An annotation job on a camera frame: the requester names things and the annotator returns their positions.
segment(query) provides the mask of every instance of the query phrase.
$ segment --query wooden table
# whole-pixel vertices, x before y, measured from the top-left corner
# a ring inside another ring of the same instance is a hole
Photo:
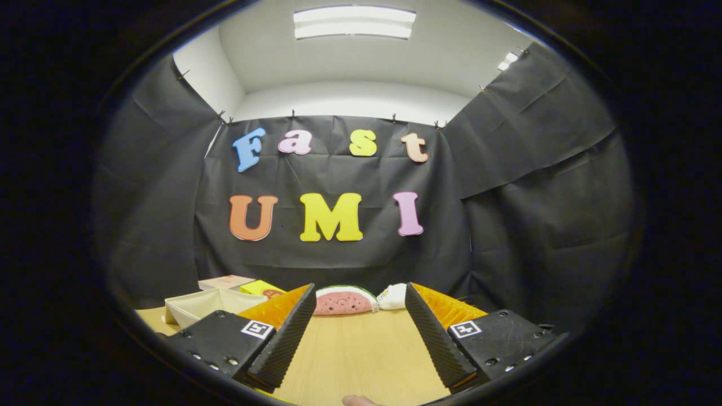
[[[156,332],[165,308],[138,310]],[[411,316],[405,310],[349,316],[314,316],[280,388],[273,393],[301,406],[339,406],[346,394],[387,406],[421,405],[449,395]]]

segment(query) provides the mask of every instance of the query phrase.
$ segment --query black fabric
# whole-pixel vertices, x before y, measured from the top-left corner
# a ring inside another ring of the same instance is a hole
[[[485,310],[583,325],[625,255],[634,201],[622,135],[604,101],[568,64],[533,44],[442,131],[376,118],[313,116],[222,124],[168,57],[122,103],[100,154],[96,235],[110,281],[137,308],[236,274],[283,289],[360,285],[379,293],[414,281]],[[260,160],[238,172],[232,143],[258,127]],[[278,150],[284,134],[313,134],[308,155]],[[349,135],[375,132],[378,151],[353,156]],[[426,140],[413,162],[400,137]],[[402,237],[393,194],[415,191],[420,236]],[[329,207],[362,196],[361,241],[303,242],[302,194]],[[241,241],[234,195],[279,199],[271,232]]]
[[[471,234],[473,293],[583,326],[618,278],[634,191],[600,97],[532,44],[444,128]]]
[[[238,172],[232,143],[262,127],[260,160]],[[307,155],[278,150],[287,131],[313,135]],[[372,130],[378,151],[371,157],[349,151],[355,129]],[[415,132],[425,139],[425,163],[412,161],[400,138]],[[236,274],[257,277],[290,289],[313,282],[319,286],[360,285],[380,293],[392,283],[415,281],[443,292],[465,295],[469,286],[469,232],[453,180],[453,161],[444,137],[433,126],[393,124],[376,118],[313,116],[268,118],[224,127],[204,161],[196,205],[196,256],[201,277]],[[419,236],[400,236],[399,208],[393,194],[413,191]],[[343,193],[362,197],[358,215],[361,241],[300,240],[305,221],[302,194],[319,193],[333,208]],[[248,227],[260,215],[257,198],[276,196],[267,237],[241,241],[229,229],[233,195],[253,198]]]
[[[108,282],[136,308],[198,290],[196,190],[221,121],[178,76],[172,56],[147,72],[120,104],[97,159],[97,247]]]
[[[444,134],[463,199],[583,152],[615,128],[587,81],[532,43],[448,122]]]

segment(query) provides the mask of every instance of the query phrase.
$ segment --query blue letter f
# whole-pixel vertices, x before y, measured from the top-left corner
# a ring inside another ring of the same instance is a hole
[[[264,135],[266,135],[266,130],[258,127],[235,140],[233,147],[238,152],[238,172],[243,172],[258,162],[258,157],[253,153],[261,151],[261,140],[258,137]]]

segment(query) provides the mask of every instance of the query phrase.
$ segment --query yellow letter m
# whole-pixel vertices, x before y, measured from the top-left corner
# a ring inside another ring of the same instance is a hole
[[[319,241],[321,234],[316,230],[316,224],[321,229],[323,237],[331,240],[336,227],[339,232],[336,239],[339,241],[358,241],[363,238],[359,230],[358,206],[361,195],[357,193],[344,193],[331,211],[318,193],[307,193],[301,196],[301,202],[306,206],[306,219],[301,233],[301,241]]]

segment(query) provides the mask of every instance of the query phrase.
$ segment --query white tray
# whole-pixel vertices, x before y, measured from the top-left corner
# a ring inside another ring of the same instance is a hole
[[[266,296],[249,295],[224,288],[203,290],[165,299],[165,314],[161,319],[166,324],[176,323],[185,329],[216,310],[236,314],[267,300]]]

